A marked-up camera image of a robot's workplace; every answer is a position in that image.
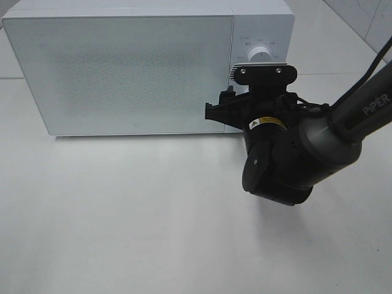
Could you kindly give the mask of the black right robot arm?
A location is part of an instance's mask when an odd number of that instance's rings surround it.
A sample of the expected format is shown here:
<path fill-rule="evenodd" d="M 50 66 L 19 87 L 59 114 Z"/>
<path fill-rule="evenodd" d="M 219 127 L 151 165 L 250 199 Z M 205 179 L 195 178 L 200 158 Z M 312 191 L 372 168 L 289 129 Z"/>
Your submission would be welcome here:
<path fill-rule="evenodd" d="M 316 184 L 355 163 L 363 140 L 391 122 L 390 64 L 332 105 L 288 91 L 297 71 L 285 63 L 235 64 L 230 77 L 247 92 L 229 86 L 217 105 L 205 105 L 205 118 L 243 132 L 243 189 L 284 205 L 303 203 Z"/>

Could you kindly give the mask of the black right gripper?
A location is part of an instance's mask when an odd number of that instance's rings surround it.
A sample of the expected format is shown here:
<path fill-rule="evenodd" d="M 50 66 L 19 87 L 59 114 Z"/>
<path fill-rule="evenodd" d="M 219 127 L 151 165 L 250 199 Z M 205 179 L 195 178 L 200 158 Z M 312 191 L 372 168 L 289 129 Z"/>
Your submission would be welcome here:
<path fill-rule="evenodd" d="M 254 89 L 237 94 L 228 87 L 219 94 L 219 103 L 205 104 L 205 119 L 242 129 L 246 152 L 258 144 L 272 145 L 301 115 L 323 115 L 329 104 L 308 102 L 284 89 Z"/>

